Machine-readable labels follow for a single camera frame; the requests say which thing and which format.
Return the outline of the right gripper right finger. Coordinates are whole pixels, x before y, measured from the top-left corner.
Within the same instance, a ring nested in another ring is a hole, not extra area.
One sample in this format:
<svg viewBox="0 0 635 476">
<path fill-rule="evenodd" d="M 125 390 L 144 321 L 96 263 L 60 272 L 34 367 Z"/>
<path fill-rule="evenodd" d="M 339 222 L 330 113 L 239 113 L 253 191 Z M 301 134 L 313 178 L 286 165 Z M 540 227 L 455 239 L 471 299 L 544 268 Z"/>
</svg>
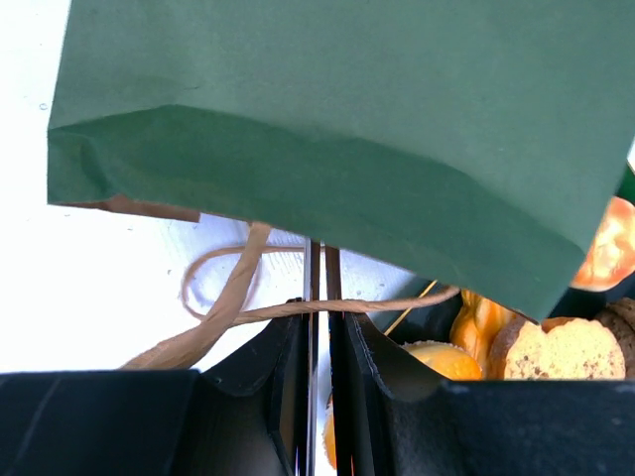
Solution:
<svg viewBox="0 0 635 476">
<path fill-rule="evenodd" d="M 333 384 L 341 475 L 630 475 L 634 386 L 454 382 L 363 314 L 340 325 Z"/>
</svg>

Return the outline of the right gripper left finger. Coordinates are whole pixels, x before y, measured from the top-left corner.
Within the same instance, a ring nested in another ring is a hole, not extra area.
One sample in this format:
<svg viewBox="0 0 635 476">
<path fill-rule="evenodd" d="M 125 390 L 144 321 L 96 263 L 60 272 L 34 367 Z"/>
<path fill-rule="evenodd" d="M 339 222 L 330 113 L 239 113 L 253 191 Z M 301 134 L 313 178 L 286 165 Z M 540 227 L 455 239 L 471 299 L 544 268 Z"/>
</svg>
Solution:
<svg viewBox="0 0 635 476">
<path fill-rule="evenodd" d="M 9 373 L 5 475 L 297 475 L 308 332 L 276 318 L 209 370 Z"/>
</svg>

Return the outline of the orange sugared fake bun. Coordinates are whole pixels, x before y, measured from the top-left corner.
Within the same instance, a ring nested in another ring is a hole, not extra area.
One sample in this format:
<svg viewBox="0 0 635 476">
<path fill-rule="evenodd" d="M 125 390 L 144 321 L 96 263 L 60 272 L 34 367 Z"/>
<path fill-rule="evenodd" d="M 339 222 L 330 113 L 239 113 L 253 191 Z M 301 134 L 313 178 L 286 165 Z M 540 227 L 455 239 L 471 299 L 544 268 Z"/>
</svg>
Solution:
<svg viewBox="0 0 635 476">
<path fill-rule="evenodd" d="M 418 341 L 401 345 L 422 364 L 453 381 L 482 380 L 483 371 L 479 363 L 462 348 L 450 343 Z M 332 397 L 326 406 L 326 420 L 322 441 L 329 465 L 336 468 L 335 434 Z"/>
</svg>

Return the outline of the orange twisted fake bread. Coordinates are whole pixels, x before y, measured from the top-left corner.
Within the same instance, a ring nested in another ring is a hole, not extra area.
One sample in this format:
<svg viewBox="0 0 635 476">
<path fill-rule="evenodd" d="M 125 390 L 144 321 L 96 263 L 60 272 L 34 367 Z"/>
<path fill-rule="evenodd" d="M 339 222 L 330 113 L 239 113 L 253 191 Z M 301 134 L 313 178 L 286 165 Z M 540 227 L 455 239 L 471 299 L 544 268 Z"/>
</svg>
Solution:
<svg viewBox="0 0 635 476">
<path fill-rule="evenodd" d="M 462 306 L 450 329 L 449 342 L 474 358 L 486 377 L 492 342 L 516 313 L 469 290 L 462 290 L 460 297 Z"/>
</svg>

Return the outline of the metal tongs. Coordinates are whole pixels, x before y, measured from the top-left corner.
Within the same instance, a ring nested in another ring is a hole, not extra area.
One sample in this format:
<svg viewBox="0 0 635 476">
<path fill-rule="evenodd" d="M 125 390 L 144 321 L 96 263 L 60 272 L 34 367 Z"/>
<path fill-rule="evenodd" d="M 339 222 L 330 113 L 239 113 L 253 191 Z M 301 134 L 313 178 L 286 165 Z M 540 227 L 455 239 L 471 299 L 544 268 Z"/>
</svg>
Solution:
<svg viewBox="0 0 635 476">
<path fill-rule="evenodd" d="M 340 299 L 340 252 L 307 238 L 304 243 L 304 292 L 306 300 Z M 323 444 L 329 419 L 331 392 L 329 315 L 312 311 L 308 316 L 308 413 L 304 473 L 333 475 Z"/>
</svg>

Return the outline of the beige fake toast slice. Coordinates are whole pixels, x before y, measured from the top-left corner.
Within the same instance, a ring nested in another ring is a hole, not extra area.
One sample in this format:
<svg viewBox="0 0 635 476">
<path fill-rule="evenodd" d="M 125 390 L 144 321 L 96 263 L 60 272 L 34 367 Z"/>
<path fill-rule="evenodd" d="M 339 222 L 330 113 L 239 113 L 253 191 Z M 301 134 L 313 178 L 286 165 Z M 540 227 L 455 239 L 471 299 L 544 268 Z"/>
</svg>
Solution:
<svg viewBox="0 0 635 476">
<path fill-rule="evenodd" d="M 623 380 L 626 364 L 614 334 L 596 320 L 512 319 L 493 339 L 490 380 Z"/>
</svg>

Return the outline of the brown fake croissant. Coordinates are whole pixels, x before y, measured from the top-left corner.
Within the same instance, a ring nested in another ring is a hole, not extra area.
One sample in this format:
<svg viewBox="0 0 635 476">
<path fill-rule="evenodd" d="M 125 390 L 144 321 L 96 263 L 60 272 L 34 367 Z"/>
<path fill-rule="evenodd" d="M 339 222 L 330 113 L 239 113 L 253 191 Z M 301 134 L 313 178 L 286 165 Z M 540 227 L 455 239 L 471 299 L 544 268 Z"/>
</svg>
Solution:
<svg viewBox="0 0 635 476">
<path fill-rule="evenodd" d="M 623 297 L 609 303 L 594 319 L 607 327 L 618 341 L 625 360 L 626 379 L 635 376 L 635 300 Z"/>
</svg>

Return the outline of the round yellow fake bun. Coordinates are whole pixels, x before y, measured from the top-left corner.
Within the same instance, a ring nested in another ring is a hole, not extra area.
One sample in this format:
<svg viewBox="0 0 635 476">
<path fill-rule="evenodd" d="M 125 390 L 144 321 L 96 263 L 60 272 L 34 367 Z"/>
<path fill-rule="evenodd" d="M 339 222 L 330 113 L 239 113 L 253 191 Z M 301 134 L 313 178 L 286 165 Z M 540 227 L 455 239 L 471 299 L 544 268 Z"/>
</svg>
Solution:
<svg viewBox="0 0 635 476">
<path fill-rule="evenodd" d="M 613 196 L 570 287 L 605 292 L 633 273 L 634 205 L 624 198 Z"/>
</svg>

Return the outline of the green brown paper bag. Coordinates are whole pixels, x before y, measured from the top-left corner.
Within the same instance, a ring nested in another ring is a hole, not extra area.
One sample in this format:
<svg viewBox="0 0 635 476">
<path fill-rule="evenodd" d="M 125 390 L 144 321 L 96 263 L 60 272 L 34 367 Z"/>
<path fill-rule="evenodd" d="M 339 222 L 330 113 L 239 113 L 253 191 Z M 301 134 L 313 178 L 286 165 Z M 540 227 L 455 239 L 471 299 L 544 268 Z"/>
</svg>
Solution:
<svg viewBox="0 0 635 476">
<path fill-rule="evenodd" d="M 187 368 L 272 228 L 544 319 L 633 138 L 630 1 L 74 1 L 48 201 L 249 222 L 209 314 L 127 363 Z"/>
</svg>

